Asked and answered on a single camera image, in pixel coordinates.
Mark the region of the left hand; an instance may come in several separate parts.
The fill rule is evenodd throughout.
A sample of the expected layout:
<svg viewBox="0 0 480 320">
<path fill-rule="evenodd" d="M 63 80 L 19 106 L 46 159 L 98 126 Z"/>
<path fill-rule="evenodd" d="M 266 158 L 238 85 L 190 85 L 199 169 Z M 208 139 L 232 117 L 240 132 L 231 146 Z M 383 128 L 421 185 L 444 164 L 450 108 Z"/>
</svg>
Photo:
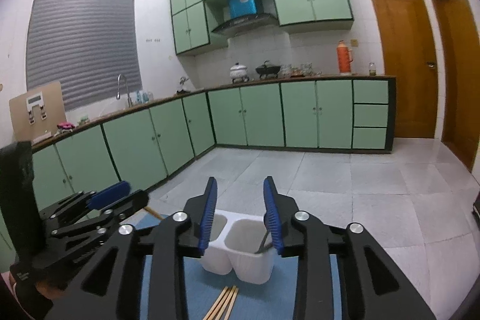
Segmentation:
<svg viewBox="0 0 480 320">
<path fill-rule="evenodd" d="M 1 319 L 44 319 L 64 293 L 47 281 L 17 283 L 10 272 L 1 273 Z"/>
</svg>

